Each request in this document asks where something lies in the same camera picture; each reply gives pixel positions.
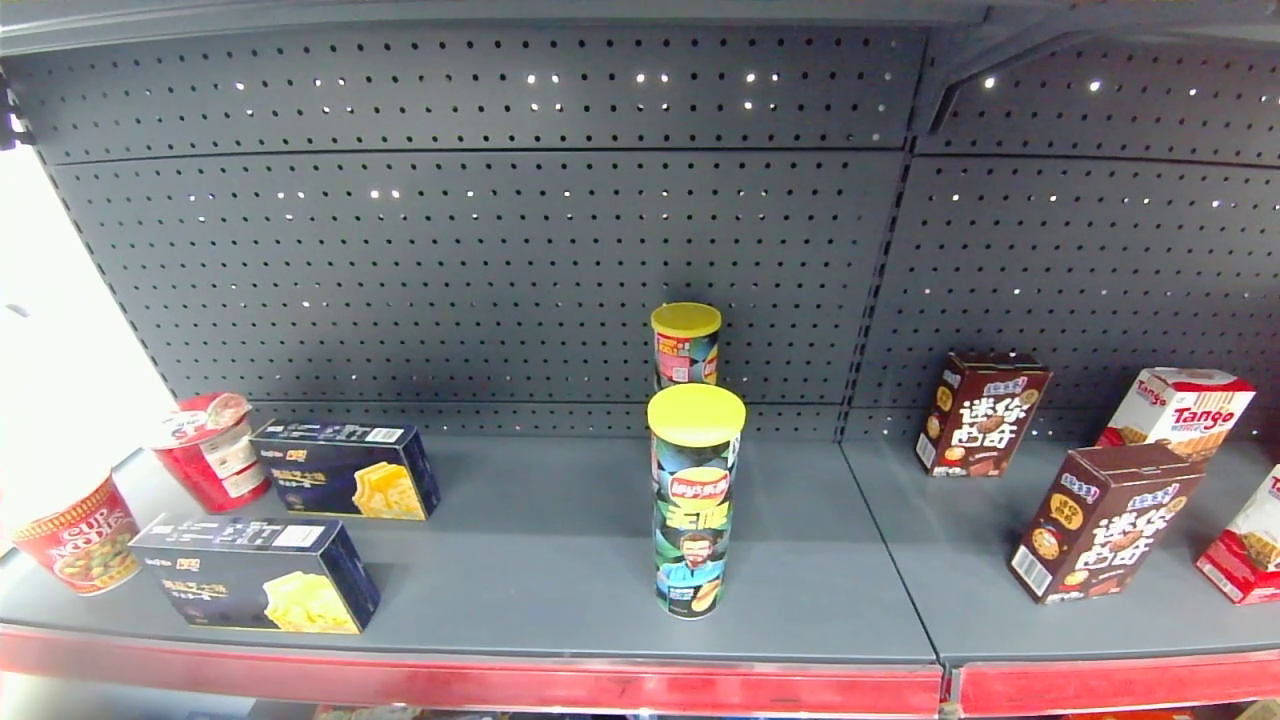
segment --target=shelf bracket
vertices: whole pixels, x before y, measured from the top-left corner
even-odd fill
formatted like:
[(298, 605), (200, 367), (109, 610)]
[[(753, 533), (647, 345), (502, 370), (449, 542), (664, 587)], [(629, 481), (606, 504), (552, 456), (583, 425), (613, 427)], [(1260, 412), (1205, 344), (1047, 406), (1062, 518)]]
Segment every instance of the shelf bracket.
[(1249, 27), (1272, 19), (1275, 10), (1276, 0), (1078, 1), (1061, 9), (992, 8), (979, 26), (929, 33), (911, 131), (936, 133), (964, 83), (1083, 40), (1202, 26)]

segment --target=dark blue snack box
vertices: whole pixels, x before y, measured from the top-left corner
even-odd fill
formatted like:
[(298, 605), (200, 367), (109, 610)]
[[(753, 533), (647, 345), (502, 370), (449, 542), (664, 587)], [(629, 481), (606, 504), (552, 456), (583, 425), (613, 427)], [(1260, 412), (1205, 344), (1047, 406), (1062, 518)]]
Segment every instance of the dark blue snack box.
[(129, 547), (197, 626), (355, 634), (380, 600), (340, 520), (166, 514)]
[(271, 420), (250, 442), (294, 512), (426, 520), (440, 502), (413, 425)]

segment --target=pegboard back panel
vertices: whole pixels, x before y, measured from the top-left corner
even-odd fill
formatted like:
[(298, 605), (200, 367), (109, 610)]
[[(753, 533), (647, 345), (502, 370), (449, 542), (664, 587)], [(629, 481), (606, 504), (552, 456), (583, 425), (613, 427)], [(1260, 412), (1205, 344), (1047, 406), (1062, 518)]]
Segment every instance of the pegboard back panel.
[(952, 348), (1036, 355), (1050, 409), (1105, 415), (1149, 365), (1280, 406), (1277, 190), (1266, 169), (916, 158), (850, 415), (927, 407)]
[[(835, 405), (748, 407), (748, 438), (832, 438)], [(643, 404), (617, 402), (282, 402), (253, 401), (253, 424), (271, 418), (329, 418), (355, 423), (416, 424), (429, 434), (648, 437)]]
[(924, 154), (1280, 165), (1280, 51), (1097, 40), (963, 86)]
[(698, 300), (724, 313), (721, 377), (748, 402), (838, 405), (900, 164), (378, 152), (51, 174), (178, 396), (643, 402), (649, 311)]
[(375, 23), (5, 60), (50, 164), (335, 150), (901, 147), (923, 31)]

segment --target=brown cookie box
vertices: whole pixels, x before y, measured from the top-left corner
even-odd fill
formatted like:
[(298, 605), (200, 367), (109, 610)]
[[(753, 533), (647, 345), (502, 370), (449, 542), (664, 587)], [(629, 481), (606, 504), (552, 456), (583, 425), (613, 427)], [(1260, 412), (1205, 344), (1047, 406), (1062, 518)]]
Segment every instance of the brown cookie box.
[(915, 455), (936, 477), (1002, 475), (1052, 373), (1030, 355), (951, 352)]
[(1041, 603), (1119, 593), (1203, 477), (1203, 464), (1162, 445), (1068, 452), (1014, 551), (1014, 577)]

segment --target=noodle cup lid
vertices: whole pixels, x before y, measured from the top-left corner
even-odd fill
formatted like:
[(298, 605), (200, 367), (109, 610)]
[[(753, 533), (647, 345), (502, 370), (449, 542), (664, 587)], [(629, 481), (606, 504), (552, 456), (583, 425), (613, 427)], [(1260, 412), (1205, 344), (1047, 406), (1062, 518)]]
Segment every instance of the noodle cup lid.
[(649, 400), (648, 420), (653, 434), (672, 445), (714, 447), (742, 432), (746, 405), (722, 387), (684, 383)]
[(248, 400), (233, 392), (197, 395), (178, 402), (147, 442), (151, 450), (198, 445), (234, 427), (250, 411)]

